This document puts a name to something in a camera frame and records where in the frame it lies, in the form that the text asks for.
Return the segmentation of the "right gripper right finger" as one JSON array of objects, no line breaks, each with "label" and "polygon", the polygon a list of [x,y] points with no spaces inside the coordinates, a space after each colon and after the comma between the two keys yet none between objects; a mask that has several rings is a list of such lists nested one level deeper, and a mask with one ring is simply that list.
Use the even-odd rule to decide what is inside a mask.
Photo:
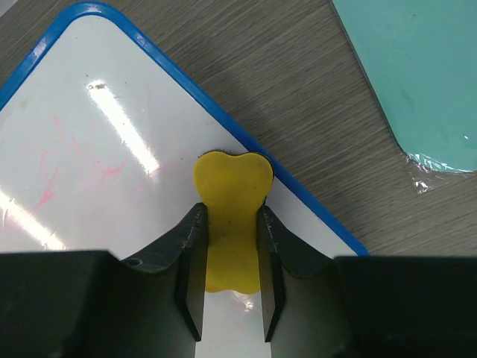
[{"label": "right gripper right finger", "polygon": [[257,216],[273,357],[474,357],[476,259],[329,258],[269,207]]}]

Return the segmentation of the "yellow whiteboard eraser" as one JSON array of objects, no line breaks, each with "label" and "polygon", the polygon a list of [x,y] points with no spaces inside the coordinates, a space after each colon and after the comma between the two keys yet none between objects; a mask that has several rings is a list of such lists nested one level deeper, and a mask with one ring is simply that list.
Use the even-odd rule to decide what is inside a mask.
[{"label": "yellow whiteboard eraser", "polygon": [[257,293],[257,213],[273,186],[270,160],[253,152],[209,151],[198,158],[193,179],[208,212],[206,291]]}]

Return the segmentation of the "blue framed whiteboard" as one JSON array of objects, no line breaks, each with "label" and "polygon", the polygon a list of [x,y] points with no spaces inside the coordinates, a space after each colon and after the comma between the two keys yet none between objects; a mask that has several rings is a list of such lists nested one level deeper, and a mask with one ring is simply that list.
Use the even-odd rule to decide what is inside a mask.
[{"label": "blue framed whiteboard", "polygon": [[[365,248],[132,22],[97,2],[66,8],[1,88],[1,256],[108,251],[123,260],[202,204],[209,151],[258,153],[269,207],[329,258]],[[261,290],[205,290],[193,357],[273,357]]]}]

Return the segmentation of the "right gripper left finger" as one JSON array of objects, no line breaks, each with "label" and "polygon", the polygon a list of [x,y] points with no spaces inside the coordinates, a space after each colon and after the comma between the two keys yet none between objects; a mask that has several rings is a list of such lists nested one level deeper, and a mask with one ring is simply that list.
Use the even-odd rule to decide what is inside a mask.
[{"label": "right gripper left finger", "polygon": [[203,327],[207,210],[150,245],[1,256],[3,357],[193,357]]}]

